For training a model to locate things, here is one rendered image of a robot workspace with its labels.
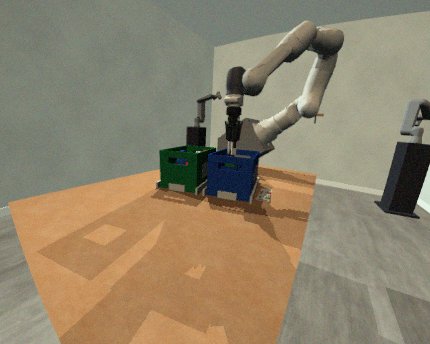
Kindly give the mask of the green crate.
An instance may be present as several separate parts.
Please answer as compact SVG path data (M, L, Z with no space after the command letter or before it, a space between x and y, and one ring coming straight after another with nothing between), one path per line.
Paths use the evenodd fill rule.
M180 184L185 185L185 192L195 193L195 188L207 180L208 154L214 152L216 152L214 147L188 145L159 150L160 187L168 188L168 183ZM188 164L175 164L178 158L188 159Z

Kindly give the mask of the blue bottle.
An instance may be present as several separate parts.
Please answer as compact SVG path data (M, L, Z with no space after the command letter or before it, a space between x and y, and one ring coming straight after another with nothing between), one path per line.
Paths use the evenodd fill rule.
M185 152L185 150L180 150L180 152ZM187 159L178 158L176 160L176 164L185 165L185 163L187 163Z

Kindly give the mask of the beige paper pick list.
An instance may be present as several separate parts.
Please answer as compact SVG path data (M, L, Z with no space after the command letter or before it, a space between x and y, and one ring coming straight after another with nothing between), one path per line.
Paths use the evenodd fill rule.
M272 190L261 188L257 200L269 202Z

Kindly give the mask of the blue crate with dividers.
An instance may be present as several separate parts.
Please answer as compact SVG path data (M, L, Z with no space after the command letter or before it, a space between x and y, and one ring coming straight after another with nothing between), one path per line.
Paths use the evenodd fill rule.
M249 202L254 176L254 159L259 151L238 150L236 155L250 158L232 157L227 148L208 154L207 195L217 196L218 190L237 193L237 200ZM252 158L252 159L251 159ZM224 166L224 163L238 164L236 167Z

